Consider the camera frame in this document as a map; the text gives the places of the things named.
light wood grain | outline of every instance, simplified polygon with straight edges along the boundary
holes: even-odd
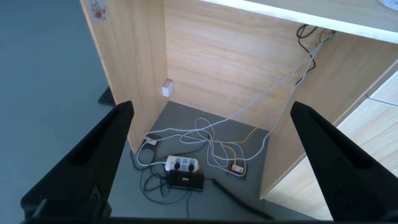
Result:
[[[398,12],[376,0],[203,0],[303,24],[398,43]]]
[[[133,103],[128,138],[137,151],[167,103],[163,0],[106,1],[108,16],[95,24],[87,1],[80,2],[116,103]]]
[[[295,37],[300,24],[208,2],[165,1],[165,25],[168,76],[175,83],[170,100],[223,117],[306,56]],[[321,31],[303,44],[313,49]],[[300,74],[233,119],[270,129]]]
[[[398,58],[398,45],[348,34],[336,35],[322,50],[317,69],[292,101],[305,103],[334,125]],[[286,113],[271,134],[261,195],[266,196],[303,158],[304,148]]]
[[[398,106],[398,70],[369,97]]]
[[[397,108],[365,100],[338,129],[398,176],[397,126]],[[266,199],[311,217],[331,220],[307,157],[267,194]]]

black cable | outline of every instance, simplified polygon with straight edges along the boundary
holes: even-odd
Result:
[[[308,73],[308,72],[310,72],[311,70],[313,70],[313,69],[317,66],[317,64],[315,63],[315,59],[312,57],[312,54],[310,53],[310,51],[309,51],[306,47],[304,47],[304,45],[301,43],[301,39],[305,39],[305,38],[309,37],[311,34],[313,34],[313,33],[316,31],[316,29],[317,29],[318,27],[314,27],[309,33],[303,35],[304,30],[305,30],[305,28],[306,28],[307,26],[308,26],[308,25],[306,25],[306,24],[300,26],[300,27],[297,29],[297,31],[296,31],[296,37],[297,37],[298,44],[299,44],[299,45],[301,46],[301,48],[303,48],[308,54],[310,54],[311,61],[313,62],[313,66],[312,66],[310,69],[308,69],[308,71],[307,71],[307,73]],[[299,84],[299,82],[300,82],[302,79],[303,79],[303,77],[301,77],[301,78],[296,82],[295,85]]]
[[[229,190],[227,190],[224,186],[222,186],[217,180],[213,179],[213,184],[216,187],[218,187],[222,192],[224,192],[226,195],[228,195],[233,201],[235,201],[241,207],[246,209],[247,211],[249,211],[255,215],[258,215],[266,220],[274,220],[274,217],[268,215],[267,213],[264,213],[256,208],[253,208],[252,206],[244,203],[241,199],[239,199],[237,196],[233,195]]]
[[[187,219],[189,219],[189,199],[191,198],[191,194],[192,194],[192,190],[188,190],[190,193],[188,195],[188,199],[187,199]]]

black cord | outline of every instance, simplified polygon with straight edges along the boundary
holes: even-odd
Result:
[[[313,69],[317,66],[317,64],[315,63],[315,59],[312,57],[312,54],[310,53],[310,51],[309,51],[306,47],[304,47],[304,45],[301,43],[301,39],[305,39],[305,38],[309,37],[311,34],[313,34],[313,33],[316,31],[316,29],[317,29],[318,27],[314,27],[309,33],[303,35],[304,30],[305,30],[305,28],[307,28],[307,26],[308,26],[308,25],[306,25],[306,24],[300,26],[300,27],[297,29],[297,31],[296,31],[296,37],[297,37],[298,44],[299,44],[299,45],[301,46],[301,48],[303,48],[308,54],[310,54],[311,61],[313,62],[312,67],[311,67],[310,69],[308,69],[308,71],[307,71],[307,73],[308,73],[308,72],[310,72],[311,70],[313,70]],[[300,82],[302,79],[303,79],[303,77],[301,77],[301,78],[297,81],[297,83],[296,83],[295,85],[299,84],[299,82]]]
[[[191,194],[192,194],[192,190],[188,190],[189,191],[189,195],[188,195],[188,199],[187,199],[187,219],[189,219],[189,199],[191,198]]]
[[[208,135],[207,142],[205,142],[200,148],[192,150],[190,152],[183,152],[183,153],[174,154],[173,156],[180,156],[180,155],[189,154],[189,153],[193,153],[193,152],[197,152],[199,150],[202,150],[208,144],[209,140],[210,140],[210,136]],[[153,150],[151,150],[151,151],[153,152],[153,156],[152,156],[152,159],[151,159],[150,163],[157,162],[159,160],[162,160],[162,159],[165,159],[166,157],[168,157],[168,156],[164,156],[164,157],[161,157],[159,159],[155,159],[156,158],[156,152],[153,151]],[[166,186],[168,184],[167,183],[167,176],[166,176],[165,168],[164,168],[164,166],[162,166],[163,172],[164,172],[163,174],[154,173],[154,171],[152,170],[153,166],[147,166],[147,167],[142,167],[142,168],[138,167],[137,164],[135,163],[135,159],[134,159],[132,151],[130,152],[130,158],[132,160],[133,168],[135,170],[141,172],[140,182],[139,182],[140,190],[141,190],[142,194],[145,196],[145,198],[148,199],[149,201],[154,202],[154,203],[158,203],[158,204],[161,204],[161,205],[170,205],[170,204],[177,203],[177,202],[181,201],[190,192],[190,189],[188,189],[185,194],[183,194],[178,200],[173,201],[173,202],[160,202],[160,201],[157,201],[157,200],[154,200],[154,199],[150,198],[147,193],[153,192],[153,191],[155,191],[157,189],[160,189],[160,194],[161,194],[162,197],[166,197],[166,196],[169,195],[169,193],[171,191],[170,187],[168,188],[167,193],[165,193],[163,191],[164,186]],[[144,181],[144,185],[142,185],[144,172],[147,169],[150,170],[151,175],[148,177],[148,179],[146,179]],[[160,180],[160,184],[155,186],[155,187],[148,187],[150,180],[153,179],[153,178],[158,178]]]

wooden desk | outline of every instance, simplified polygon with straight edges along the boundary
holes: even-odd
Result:
[[[323,46],[316,69],[292,101],[313,107],[336,126],[343,125],[359,105],[372,108],[365,100],[367,94],[397,70],[398,12],[375,0],[106,3],[107,18],[93,23],[87,1],[81,0],[116,103],[132,100],[134,104],[129,132],[134,152],[168,100],[228,117],[289,74],[306,55],[295,36],[302,23],[338,32]],[[303,44],[313,49],[322,30]],[[270,129],[302,72],[234,119]],[[175,83],[169,99],[161,90],[166,79]],[[288,180],[305,158],[286,113],[270,136],[260,198],[300,211],[309,199],[291,205],[272,192],[289,194],[279,183]],[[301,188],[295,184],[291,188]],[[313,208],[301,212],[317,217]]]

